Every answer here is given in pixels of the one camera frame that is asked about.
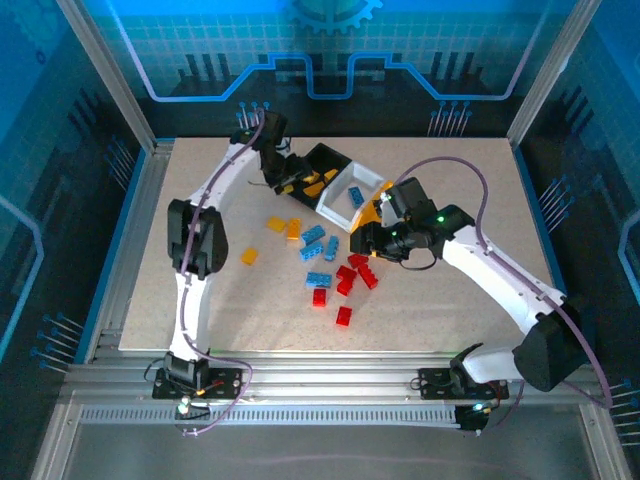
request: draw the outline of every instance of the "orange lego brick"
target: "orange lego brick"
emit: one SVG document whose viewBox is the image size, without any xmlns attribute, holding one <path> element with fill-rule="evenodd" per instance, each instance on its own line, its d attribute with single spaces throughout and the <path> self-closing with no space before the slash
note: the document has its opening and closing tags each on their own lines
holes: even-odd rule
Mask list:
<svg viewBox="0 0 640 480">
<path fill-rule="evenodd" d="M 290 218 L 289 227 L 287 228 L 287 240 L 299 240 L 301 226 L 302 220 L 299 218 Z"/>
<path fill-rule="evenodd" d="M 314 183 L 313 185 L 302 190 L 304 194 L 309 198 L 315 198 L 320 195 L 320 192 L 324 189 L 325 185 L 322 182 Z"/>
<path fill-rule="evenodd" d="M 255 248 L 249 247 L 244 251 L 244 253 L 240 257 L 240 260 L 242 260 L 242 263 L 246 265 L 253 265 L 253 262 L 256 261 L 256 258 L 258 258 L 258 251 Z"/>
</svg>

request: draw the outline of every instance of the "blue wall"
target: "blue wall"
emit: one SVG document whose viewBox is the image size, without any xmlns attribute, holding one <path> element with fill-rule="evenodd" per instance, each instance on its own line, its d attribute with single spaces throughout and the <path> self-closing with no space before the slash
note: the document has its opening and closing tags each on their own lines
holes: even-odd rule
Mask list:
<svg viewBox="0 0 640 480">
<path fill-rule="evenodd" d="M 7 4 L 3 9 L 0 2 L 0 141 L 44 71 L 49 55 L 69 29 L 57 9 L 44 8 L 37 2 L 27 7 L 20 14 L 17 7 Z"/>
<path fill-rule="evenodd" d="M 354 73 L 378 82 L 385 81 L 384 69 L 356 65 L 356 71 L 349 72 L 339 58 L 354 52 L 391 52 L 429 77 L 435 89 L 443 88 L 436 85 L 438 81 L 455 83 L 477 73 L 479 83 L 448 85 L 449 94 L 478 94 L 488 100 L 505 93 L 508 97 L 510 82 L 518 79 L 514 91 L 523 95 L 573 4 L 572 0 L 548 4 L 342 0 L 336 2 L 339 15 L 333 28 L 323 15 L 327 5 L 323 0 L 215 5 L 204 1 L 88 3 L 136 96 L 146 97 L 143 80 L 148 78 L 147 89 L 158 101 L 177 96 L 193 72 L 201 76 L 206 72 L 218 85 L 212 91 L 224 90 L 243 71 L 264 64 L 263 57 L 274 52 L 315 56 L 314 76 Z M 542 18 L 543 11 L 548 18 Z M 518 64 L 538 22 L 541 31 L 520 72 Z M 296 68 L 276 71 L 283 91 L 305 75 Z M 227 97 L 204 92 L 192 99 L 224 101 Z"/>
<path fill-rule="evenodd" d="M 579 89 L 567 112 L 574 130 L 592 115 L 579 136 L 588 151 L 611 151 L 617 168 L 637 204 L 640 204 L 640 3 L 612 0 L 602 4 L 566 71 L 552 92 L 558 99 Z M 618 212 L 621 218 L 631 209 Z"/>
</svg>

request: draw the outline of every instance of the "gear logo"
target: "gear logo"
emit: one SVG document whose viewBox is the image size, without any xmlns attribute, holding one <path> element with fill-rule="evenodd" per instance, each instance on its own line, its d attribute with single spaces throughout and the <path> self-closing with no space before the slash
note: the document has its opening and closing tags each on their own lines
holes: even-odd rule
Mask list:
<svg viewBox="0 0 640 480">
<path fill-rule="evenodd" d="M 46 50 L 59 28 L 54 0 L 0 0 L 0 10 L 13 14 L 14 21 L 29 41 L 39 50 Z"/>
<path fill-rule="evenodd" d="M 349 27 L 360 28 L 360 21 L 371 20 L 373 9 L 380 7 L 381 0 L 291 0 L 288 14 L 300 28 L 333 35 L 338 30 L 346 34 Z"/>
</svg>

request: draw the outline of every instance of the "aluminum frame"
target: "aluminum frame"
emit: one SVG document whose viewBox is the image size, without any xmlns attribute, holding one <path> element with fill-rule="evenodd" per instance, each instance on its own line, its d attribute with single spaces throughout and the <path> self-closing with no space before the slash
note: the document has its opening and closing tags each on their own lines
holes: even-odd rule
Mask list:
<svg viewBox="0 0 640 480">
<path fill-rule="evenodd" d="M 34 479 L 62 477 L 75 438 L 74 425 L 78 422 L 95 423 L 96 418 L 103 424 L 175 422 L 170 413 L 176 402 L 153 400 L 150 397 L 151 384 L 143 379 L 145 368 L 160 353 L 118 350 L 127 300 L 134 288 L 172 146 L 172 143 L 161 144 L 143 166 L 131 203 L 132 214 L 111 269 L 91 348 L 85 359 L 87 364 L 69 368 L 38 457 Z M 450 353 L 424 352 L 225 352 L 221 355 L 240 358 L 254 367 L 247 400 L 237 406 L 239 416 L 233 424 L 250 424 L 253 414 L 243 416 L 242 412 L 254 412 L 256 409 L 271 412 L 269 415 L 272 416 L 266 422 L 277 422 L 274 420 L 278 418 L 277 412 L 282 412 L 282 415 L 292 411 L 314 415 L 318 409 L 326 412 L 329 408 L 345 412 L 346 417 L 342 420 L 329 420 L 327 417 L 326 422 L 332 425 L 352 424 L 353 415 L 363 408 L 380 418 L 441 408 L 443 402 L 421 400 L 409 384 L 417 375 L 418 368 L 447 367 L 453 357 Z M 599 389 L 597 379 L 588 367 L 581 368 L 570 379 L 587 391 L 597 392 Z M 510 390 L 511 398 L 504 401 L 504 405 L 513 402 L 517 384 L 512 384 Z M 445 406 L 469 403 L 447 402 Z M 616 454 L 621 447 L 615 435 L 610 436 L 613 428 L 611 418 L 587 405 L 584 397 L 574 390 L 559 386 L 553 392 L 542 393 L 527 386 L 522 404 L 581 405 L 590 415 L 586 420 L 589 423 L 585 425 L 592 427 L 588 440 L 602 478 L 631 478 L 627 475 L 624 455 Z"/>
<path fill-rule="evenodd" d="M 133 96 L 118 63 L 100 35 L 91 14 L 82 0 L 56 0 L 56 2 L 140 146 L 148 154 L 153 153 L 157 144 L 153 130 Z"/>
<path fill-rule="evenodd" d="M 507 131 L 512 148 L 524 139 L 600 3 L 602 0 L 579 0 L 573 7 Z"/>
</svg>

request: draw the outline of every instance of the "enclosure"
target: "enclosure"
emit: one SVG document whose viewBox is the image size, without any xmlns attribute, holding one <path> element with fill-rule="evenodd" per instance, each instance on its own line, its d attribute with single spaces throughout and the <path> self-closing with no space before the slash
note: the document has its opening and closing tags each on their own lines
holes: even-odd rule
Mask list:
<svg viewBox="0 0 640 480">
<path fill-rule="evenodd" d="M 633 0 L 0 2 L 2 478 L 638 476 L 639 18 Z M 613 410 L 565 384 L 527 385 L 511 410 L 511 383 L 501 430 L 455 431 L 455 402 L 422 399 L 417 370 L 519 342 L 517 326 L 444 262 L 372 259 L 375 290 L 313 309 L 309 264 L 266 221 L 324 225 L 340 247 L 314 267 L 331 274 L 349 236 L 256 177 L 225 214 L 207 333 L 253 381 L 220 427 L 183 438 L 177 401 L 146 381 L 176 321 L 167 206 L 261 110 L 287 117 L 297 154 L 323 143 L 375 174 L 349 183 L 367 200 L 419 160 L 475 164 L 487 236 L 588 305 Z M 472 172 L 415 175 L 439 207 L 477 213 Z M 602 397 L 588 362 L 570 380 Z"/>
</svg>

